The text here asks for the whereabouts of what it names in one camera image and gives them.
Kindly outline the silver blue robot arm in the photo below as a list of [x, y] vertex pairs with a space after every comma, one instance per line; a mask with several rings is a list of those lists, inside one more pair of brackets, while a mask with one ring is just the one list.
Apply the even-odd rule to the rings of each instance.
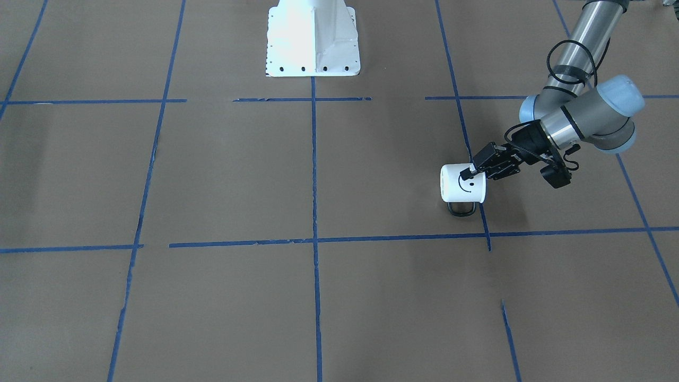
[[488, 143], [460, 171], [461, 181], [500, 180], [520, 172], [522, 164], [543, 163], [541, 176], [553, 188], [570, 184], [579, 164], [568, 157], [579, 143], [609, 154], [628, 149], [636, 139], [633, 121], [645, 106], [635, 83], [625, 75], [601, 82], [597, 72], [610, 38], [630, 6], [628, 1], [586, 1], [569, 39], [553, 46], [555, 64], [546, 58], [548, 79], [541, 93], [521, 105], [520, 122]]

